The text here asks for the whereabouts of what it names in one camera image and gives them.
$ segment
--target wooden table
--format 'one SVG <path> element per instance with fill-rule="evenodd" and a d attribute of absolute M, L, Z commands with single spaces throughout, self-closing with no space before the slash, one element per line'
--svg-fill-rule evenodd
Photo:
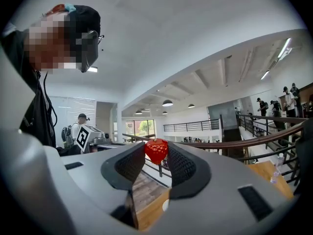
<path fill-rule="evenodd" d="M 150 205 L 137 213 L 138 229 L 140 231 L 147 230 L 161 217 L 163 214 L 162 205 L 169 199 L 169 193 L 170 190 L 167 190 Z"/>
<path fill-rule="evenodd" d="M 249 164 L 248 167 L 267 181 L 270 181 L 271 176 L 276 170 L 275 166 L 272 164 L 271 161 L 257 163 L 254 165 Z M 283 176 L 279 175 L 277 177 L 277 183 L 274 185 L 282 192 L 282 194 L 285 197 L 287 197 L 288 199 L 293 198 L 293 192 L 291 191 L 289 185 L 287 184 Z"/>

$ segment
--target red strawberry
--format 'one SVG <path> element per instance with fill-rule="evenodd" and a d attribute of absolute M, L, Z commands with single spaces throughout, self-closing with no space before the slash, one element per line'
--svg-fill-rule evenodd
<path fill-rule="evenodd" d="M 145 145 L 145 153 L 151 161 L 159 165 L 168 153 L 167 141 L 163 139 L 151 139 Z"/>

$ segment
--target white shirt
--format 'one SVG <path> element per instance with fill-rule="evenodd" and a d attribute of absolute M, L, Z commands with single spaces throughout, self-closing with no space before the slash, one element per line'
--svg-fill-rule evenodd
<path fill-rule="evenodd" d="M 294 109 L 295 101 L 293 101 L 293 103 L 291 103 L 291 100 L 292 100 L 292 99 L 294 99 L 293 94 L 290 93 L 290 92 L 288 92 L 288 94 L 285 95 L 286 103 L 287 103 L 287 105 L 290 105 L 290 106 L 287 108 L 288 111 Z"/>
<path fill-rule="evenodd" d="M 80 124 L 78 122 L 73 123 L 70 129 L 70 134 L 72 135 L 72 138 L 74 140 L 77 139 L 79 129 L 80 129 Z"/>

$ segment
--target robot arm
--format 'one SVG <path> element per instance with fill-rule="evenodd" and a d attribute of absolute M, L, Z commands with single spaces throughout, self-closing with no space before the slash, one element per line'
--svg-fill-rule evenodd
<path fill-rule="evenodd" d="M 1 133 L 1 144 L 11 151 L 1 153 L 4 181 L 42 229 L 139 233 L 133 228 L 132 185 L 145 162 L 144 143 L 61 158 L 30 135 Z M 169 208 L 148 234 L 236 234 L 265 222 L 286 201 L 269 182 L 225 156 L 169 143 L 168 166 Z"/>

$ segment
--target water bottle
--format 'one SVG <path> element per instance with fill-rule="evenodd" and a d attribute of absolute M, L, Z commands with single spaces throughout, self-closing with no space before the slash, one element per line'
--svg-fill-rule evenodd
<path fill-rule="evenodd" d="M 277 161 L 276 161 L 276 170 L 275 172 L 273 173 L 273 176 L 270 178 L 270 182 L 275 184 L 277 182 L 277 177 L 280 175 L 281 173 L 281 167 L 284 163 L 284 154 L 283 153 L 279 153 L 279 156 L 277 158 Z"/>

